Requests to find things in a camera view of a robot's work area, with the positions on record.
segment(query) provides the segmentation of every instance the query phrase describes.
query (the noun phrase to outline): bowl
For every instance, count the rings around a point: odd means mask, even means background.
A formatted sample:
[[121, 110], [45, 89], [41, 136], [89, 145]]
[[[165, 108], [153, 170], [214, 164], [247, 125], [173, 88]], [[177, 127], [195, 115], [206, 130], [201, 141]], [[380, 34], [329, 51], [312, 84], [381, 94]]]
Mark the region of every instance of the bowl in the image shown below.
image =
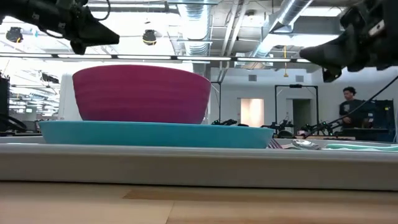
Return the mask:
[[200, 124], [211, 83], [173, 68], [107, 65], [76, 72], [73, 87], [84, 121]]

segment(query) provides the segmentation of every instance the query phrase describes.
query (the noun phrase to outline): man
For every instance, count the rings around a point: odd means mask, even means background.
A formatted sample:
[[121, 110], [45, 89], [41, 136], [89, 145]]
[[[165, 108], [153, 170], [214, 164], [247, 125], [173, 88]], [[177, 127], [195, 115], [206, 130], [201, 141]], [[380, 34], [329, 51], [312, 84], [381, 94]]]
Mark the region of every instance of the man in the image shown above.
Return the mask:
[[[356, 91], [353, 87], [346, 87], [343, 93], [346, 101], [340, 104], [341, 116], [347, 115], [363, 103], [362, 100], [355, 99]], [[343, 128], [361, 128], [364, 118], [366, 116], [361, 110], [355, 111], [353, 114], [343, 118]]]

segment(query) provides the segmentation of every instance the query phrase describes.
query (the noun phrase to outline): wooden table surface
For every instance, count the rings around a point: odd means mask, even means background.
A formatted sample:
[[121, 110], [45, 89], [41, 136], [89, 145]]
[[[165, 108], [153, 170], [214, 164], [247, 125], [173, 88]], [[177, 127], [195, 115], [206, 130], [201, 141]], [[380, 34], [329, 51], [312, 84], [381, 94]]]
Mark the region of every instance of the wooden table surface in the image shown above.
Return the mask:
[[396, 224], [398, 193], [0, 182], [1, 224]]

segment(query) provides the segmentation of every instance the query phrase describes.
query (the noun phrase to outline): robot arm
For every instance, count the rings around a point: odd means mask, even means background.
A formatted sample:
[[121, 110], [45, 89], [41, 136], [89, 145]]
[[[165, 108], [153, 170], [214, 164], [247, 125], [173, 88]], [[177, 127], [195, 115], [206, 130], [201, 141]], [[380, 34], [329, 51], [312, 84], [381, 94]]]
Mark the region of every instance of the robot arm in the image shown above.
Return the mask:
[[345, 31], [335, 40], [300, 51], [300, 56], [323, 67], [324, 82], [332, 82], [347, 67], [384, 70], [398, 65], [397, 0], [362, 0], [342, 13]]
[[86, 48], [118, 44], [119, 36], [95, 19], [88, 0], [1, 0], [0, 24], [5, 16], [36, 25], [41, 31], [62, 34], [76, 54]]

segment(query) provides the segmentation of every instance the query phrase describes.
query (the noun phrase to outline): turquoise plate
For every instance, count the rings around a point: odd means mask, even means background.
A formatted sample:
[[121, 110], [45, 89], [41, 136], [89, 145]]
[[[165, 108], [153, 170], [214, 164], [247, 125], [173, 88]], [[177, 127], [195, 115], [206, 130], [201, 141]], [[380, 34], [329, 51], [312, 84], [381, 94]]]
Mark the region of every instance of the turquoise plate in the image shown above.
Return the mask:
[[265, 148], [273, 129], [201, 124], [42, 121], [49, 144]]

